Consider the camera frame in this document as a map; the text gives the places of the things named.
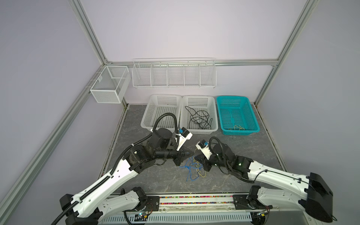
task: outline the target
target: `blue rope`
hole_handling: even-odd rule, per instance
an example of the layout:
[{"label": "blue rope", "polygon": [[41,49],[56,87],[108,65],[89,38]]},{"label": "blue rope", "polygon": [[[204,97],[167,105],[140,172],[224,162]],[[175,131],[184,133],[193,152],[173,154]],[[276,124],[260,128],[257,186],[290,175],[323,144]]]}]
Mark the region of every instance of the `blue rope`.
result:
[{"label": "blue rope", "polygon": [[185,163],[185,165],[184,166],[179,166],[180,168],[186,168],[186,169],[188,169],[189,170],[189,173],[188,173],[188,176],[186,177],[186,182],[188,181],[188,179],[189,179],[189,177],[190,177],[190,180],[191,181],[194,181],[194,180],[196,180],[196,179],[198,179],[199,178],[199,174],[198,174],[198,172],[196,172],[196,174],[198,175],[195,179],[192,179],[191,178],[191,176],[192,176],[192,173],[191,173],[191,168],[193,168],[193,169],[201,169],[201,168],[204,168],[203,167],[203,165],[201,164],[201,163],[199,163],[199,164],[201,164],[201,166],[198,168],[198,167],[194,167],[193,165],[194,164],[198,164],[198,162],[194,162],[194,156],[191,156],[190,158],[188,158],[188,160],[186,161],[186,163]]}]

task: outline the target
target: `robotic arm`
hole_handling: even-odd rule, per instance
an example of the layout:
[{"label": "robotic arm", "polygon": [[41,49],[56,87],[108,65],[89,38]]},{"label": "robotic arm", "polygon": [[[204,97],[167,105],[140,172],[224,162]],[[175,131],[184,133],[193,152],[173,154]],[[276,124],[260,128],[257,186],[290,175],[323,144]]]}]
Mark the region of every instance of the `robotic arm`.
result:
[{"label": "robotic arm", "polygon": [[[165,128],[156,130],[157,124],[165,116],[174,118],[175,138]],[[96,225],[102,219],[125,210],[143,211],[148,198],[139,187],[115,198],[107,199],[107,197],[126,181],[153,166],[156,159],[172,159],[175,165],[179,166],[182,161],[193,155],[193,152],[183,146],[191,137],[192,134],[187,129],[177,130],[175,115],[163,114],[156,120],[152,133],[128,146],[109,172],[78,194],[64,195],[60,199],[63,212],[52,225],[64,215],[67,216],[66,225]],[[138,145],[147,139],[149,140],[146,144]],[[212,140],[218,142],[213,148],[209,144]],[[272,208],[274,204],[298,208],[315,219],[332,222],[333,194],[319,175],[290,174],[267,167],[250,158],[236,156],[216,137],[212,137],[209,142],[202,140],[196,144],[196,147],[202,151],[202,154],[195,156],[195,159],[203,164],[205,171],[210,171],[212,166],[224,167],[229,174],[242,181],[254,183],[257,180],[282,189],[268,190],[260,186],[252,186],[246,199],[236,199],[234,196],[236,209],[266,209]]]}]

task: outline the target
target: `black string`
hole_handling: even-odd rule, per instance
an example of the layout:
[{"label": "black string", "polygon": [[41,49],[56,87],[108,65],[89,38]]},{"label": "black string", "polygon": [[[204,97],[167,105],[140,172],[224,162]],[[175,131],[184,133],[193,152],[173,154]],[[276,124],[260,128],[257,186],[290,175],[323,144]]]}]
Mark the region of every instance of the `black string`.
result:
[{"label": "black string", "polygon": [[189,128],[190,128],[190,123],[193,122],[194,124],[198,125],[199,130],[205,130],[205,129],[211,130],[212,118],[209,120],[210,115],[207,111],[205,110],[195,111],[193,108],[189,106],[185,106],[185,109],[190,114]]}]

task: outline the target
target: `wall-mounted basket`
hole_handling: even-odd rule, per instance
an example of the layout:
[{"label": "wall-mounted basket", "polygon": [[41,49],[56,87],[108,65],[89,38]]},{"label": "wall-mounted basket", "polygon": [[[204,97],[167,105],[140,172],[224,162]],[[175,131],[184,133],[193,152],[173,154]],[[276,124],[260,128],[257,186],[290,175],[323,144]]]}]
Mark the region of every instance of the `wall-mounted basket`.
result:
[{"label": "wall-mounted basket", "polygon": [[135,88],[216,87],[213,58],[134,59]]},{"label": "wall-mounted basket", "polygon": [[127,66],[105,66],[90,91],[98,103],[121,103],[130,80]]}]

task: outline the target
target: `white wall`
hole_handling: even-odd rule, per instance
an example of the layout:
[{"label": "white wall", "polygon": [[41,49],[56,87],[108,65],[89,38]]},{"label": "white wall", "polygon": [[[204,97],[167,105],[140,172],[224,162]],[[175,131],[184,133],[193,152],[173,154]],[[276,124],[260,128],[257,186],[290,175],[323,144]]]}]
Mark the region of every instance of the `white wall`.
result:
[{"label": "white wall", "polygon": [[0,3],[0,65],[2,200],[99,61],[66,0],[7,0]]},{"label": "white wall", "polygon": [[338,224],[358,224],[360,1],[323,0],[260,103],[286,166],[320,174]]},{"label": "white wall", "polygon": [[84,0],[109,61],[277,58],[306,0]]},{"label": "white wall", "polygon": [[272,66],[219,66],[215,88],[156,88],[136,89],[130,82],[125,99],[132,104],[147,104],[152,94],[175,95],[241,95],[255,101]]},{"label": "white wall", "polygon": [[[7,225],[49,225],[62,212],[64,194],[95,182],[121,112],[121,104],[100,104],[89,96]],[[65,218],[58,224],[65,224]]]}]

